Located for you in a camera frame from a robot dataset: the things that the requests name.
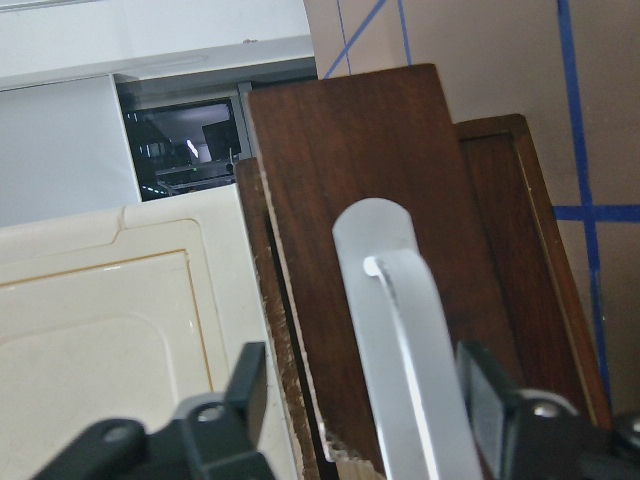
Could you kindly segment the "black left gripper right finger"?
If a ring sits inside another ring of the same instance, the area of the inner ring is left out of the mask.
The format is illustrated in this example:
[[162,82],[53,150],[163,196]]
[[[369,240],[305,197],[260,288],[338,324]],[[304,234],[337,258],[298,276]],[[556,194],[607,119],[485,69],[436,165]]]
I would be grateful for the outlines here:
[[459,342],[456,362],[476,444],[492,477],[501,478],[509,396],[517,385],[489,349],[479,342]]

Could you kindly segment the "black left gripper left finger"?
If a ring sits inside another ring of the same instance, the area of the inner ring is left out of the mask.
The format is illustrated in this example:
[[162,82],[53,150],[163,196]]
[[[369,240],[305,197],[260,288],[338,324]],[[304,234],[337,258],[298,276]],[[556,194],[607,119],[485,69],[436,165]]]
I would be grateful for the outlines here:
[[267,403],[264,342],[248,342],[242,347],[227,385],[225,402],[238,415],[251,445],[257,447]]

